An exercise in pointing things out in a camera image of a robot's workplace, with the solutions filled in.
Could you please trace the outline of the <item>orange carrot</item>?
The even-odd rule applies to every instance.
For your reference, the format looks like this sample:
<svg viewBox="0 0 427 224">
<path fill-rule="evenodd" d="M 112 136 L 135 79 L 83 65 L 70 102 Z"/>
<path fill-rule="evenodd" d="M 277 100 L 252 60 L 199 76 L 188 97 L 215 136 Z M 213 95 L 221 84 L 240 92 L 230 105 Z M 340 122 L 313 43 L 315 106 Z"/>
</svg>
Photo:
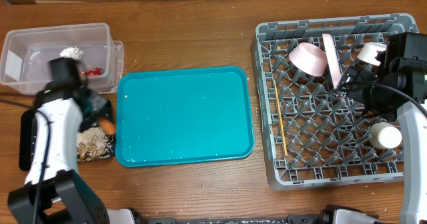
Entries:
<svg viewBox="0 0 427 224">
<path fill-rule="evenodd" d="M 116 134 L 116 128 L 115 124 L 112 123 L 109 119 L 106 119 L 104 117 L 100 117 L 97 120 L 97 123 L 99 127 L 103 130 L 104 133 L 107 135 L 115 135 Z"/>
</svg>

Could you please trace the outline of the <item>red snack wrapper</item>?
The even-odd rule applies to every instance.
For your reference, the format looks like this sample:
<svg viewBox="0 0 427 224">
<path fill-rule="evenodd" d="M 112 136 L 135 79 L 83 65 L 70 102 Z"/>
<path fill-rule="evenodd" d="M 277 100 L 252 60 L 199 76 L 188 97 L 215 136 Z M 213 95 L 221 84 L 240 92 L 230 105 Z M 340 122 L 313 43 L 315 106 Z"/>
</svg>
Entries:
<svg viewBox="0 0 427 224">
<path fill-rule="evenodd" d="M 98 76 L 102 74 L 103 74 L 103 69 L 100 67 L 94 67 L 92 69 L 88 69 L 80 73 L 80 75 L 84 75 L 84 76 Z"/>
</svg>

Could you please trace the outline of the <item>light green cup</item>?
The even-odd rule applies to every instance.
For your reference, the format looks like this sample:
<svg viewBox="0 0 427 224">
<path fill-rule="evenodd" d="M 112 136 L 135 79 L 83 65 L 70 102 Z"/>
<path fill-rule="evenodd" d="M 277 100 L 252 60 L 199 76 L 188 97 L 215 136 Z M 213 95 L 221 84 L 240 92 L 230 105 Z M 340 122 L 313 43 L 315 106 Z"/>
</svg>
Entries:
<svg viewBox="0 0 427 224">
<path fill-rule="evenodd" d="M 373 124 L 368 132 L 371 145 L 379 149 L 393 149 L 402 142 L 400 130 L 387 122 Z"/>
</svg>

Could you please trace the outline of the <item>white bowl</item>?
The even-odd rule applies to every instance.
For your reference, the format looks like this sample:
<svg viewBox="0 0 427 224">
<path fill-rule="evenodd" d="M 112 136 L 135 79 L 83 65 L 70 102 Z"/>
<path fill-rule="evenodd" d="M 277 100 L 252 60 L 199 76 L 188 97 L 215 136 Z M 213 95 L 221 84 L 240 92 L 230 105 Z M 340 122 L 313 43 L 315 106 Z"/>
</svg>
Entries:
<svg viewBox="0 0 427 224">
<path fill-rule="evenodd" d="M 357 58 L 365 63 L 369 63 L 374 66 L 379 66 L 380 61 L 377 60 L 379 52 L 385 51 L 387 45 L 382 43 L 369 42 L 366 43 L 362 50 L 359 52 Z"/>
</svg>

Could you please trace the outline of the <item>white round plate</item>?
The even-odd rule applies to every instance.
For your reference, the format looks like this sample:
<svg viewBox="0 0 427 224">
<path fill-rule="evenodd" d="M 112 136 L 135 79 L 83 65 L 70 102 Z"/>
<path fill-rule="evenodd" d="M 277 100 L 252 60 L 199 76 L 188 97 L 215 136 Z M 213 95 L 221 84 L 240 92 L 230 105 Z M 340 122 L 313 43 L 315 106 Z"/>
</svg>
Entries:
<svg viewBox="0 0 427 224">
<path fill-rule="evenodd" d="M 330 70 L 332 84 L 334 89 L 337 89 L 340 83 L 340 79 L 342 77 L 342 73 L 340 71 L 340 65 L 338 62 L 334 39 L 330 34 L 327 33 L 322 34 L 322 39 L 324 43 L 326 58 L 328 60 L 328 67 Z"/>
</svg>

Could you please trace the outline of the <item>white tissue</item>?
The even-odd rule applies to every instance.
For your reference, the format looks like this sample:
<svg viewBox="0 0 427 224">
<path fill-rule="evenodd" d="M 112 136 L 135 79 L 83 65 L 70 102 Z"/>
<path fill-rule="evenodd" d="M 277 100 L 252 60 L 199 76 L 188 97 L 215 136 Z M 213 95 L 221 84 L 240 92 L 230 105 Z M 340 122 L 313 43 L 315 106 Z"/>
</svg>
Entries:
<svg viewBox="0 0 427 224">
<path fill-rule="evenodd" d="M 78 47 L 68 47 L 60 52 L 59 56 L 64 58 L 71 58 L 74 60 L 81 60 L 84 52 Z"/>
</svg>

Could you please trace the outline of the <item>pink bowl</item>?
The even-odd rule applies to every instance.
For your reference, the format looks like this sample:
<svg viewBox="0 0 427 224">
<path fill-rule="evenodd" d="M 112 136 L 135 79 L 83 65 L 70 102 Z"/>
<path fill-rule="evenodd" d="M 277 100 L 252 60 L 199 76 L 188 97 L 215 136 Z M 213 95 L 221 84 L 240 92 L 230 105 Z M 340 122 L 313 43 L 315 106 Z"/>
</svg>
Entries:
<svg viewBox="0 0 427 224">
<path fill-rule="evenodd" d="M 326 53 L 311 43 L 300 43 L 289 53 L 290 61 L 304 73 L 320 77 L 328 65 Z"/>
</svg>

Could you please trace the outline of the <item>wooden chopstick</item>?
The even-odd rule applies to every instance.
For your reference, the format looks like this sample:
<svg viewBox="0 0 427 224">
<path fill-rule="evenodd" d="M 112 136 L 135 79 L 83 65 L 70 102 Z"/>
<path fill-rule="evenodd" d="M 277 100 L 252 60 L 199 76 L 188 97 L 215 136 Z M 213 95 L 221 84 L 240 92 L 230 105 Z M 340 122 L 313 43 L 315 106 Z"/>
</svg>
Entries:
<svg viewBox="0 0 427 224">
<path fill-rule="evenodd" d="M 283 125 L 283 119 L 282 119 L 282 110 L 281 110 L 281 105 L 280 105 L 280 98 L 279 98 L 278 88 L 277 88 L 275 79 L 273 79 L 273 86 L 274 86 L 274 92 L 275 92 L 276 110 L 278 112 L 280 134 L 281 134 L 281 138 L 282 138 L 284 156 L 287 157 L 288 156 L 288 149 L 286 146 L 286 139 L 285 139 L 286 136 L 284 133 L 284 125 Z"/>
</svg>

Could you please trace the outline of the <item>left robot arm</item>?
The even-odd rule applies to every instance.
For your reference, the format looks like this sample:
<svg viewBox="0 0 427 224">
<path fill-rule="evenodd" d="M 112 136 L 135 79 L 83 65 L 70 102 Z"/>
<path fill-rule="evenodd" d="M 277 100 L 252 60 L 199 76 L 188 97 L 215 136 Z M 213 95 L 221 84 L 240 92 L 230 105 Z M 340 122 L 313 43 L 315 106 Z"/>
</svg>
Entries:
<svg viewBox="0 0 427 224">
<path fill-rule="evenodd" d="M 105 205 L 77 172 L 77 134 L 102 116 L 108 101 L 88 88 L 78 65 L 51 60 L 52 80 L 35 96 L 32 164 L 24 186 L 7 200 L 18 223 L 109 223 Z"/>
</svg>

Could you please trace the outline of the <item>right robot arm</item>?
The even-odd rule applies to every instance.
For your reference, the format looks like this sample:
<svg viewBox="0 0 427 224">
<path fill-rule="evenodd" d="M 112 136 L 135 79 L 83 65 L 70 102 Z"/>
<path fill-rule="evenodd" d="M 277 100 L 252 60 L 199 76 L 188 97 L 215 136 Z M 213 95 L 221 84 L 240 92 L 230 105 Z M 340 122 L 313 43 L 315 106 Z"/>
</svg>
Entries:
<svg viewBox="0 0 427 224">
<path fill-rule="evenodd" d="M 375 73 L 349 67 L 338 90 L 364 105 L 366 119 L 398 121 L 404 152 L 401 223 L 426 222 L 426 35 L 404 32 L 388 38 Z"/>
</svg>

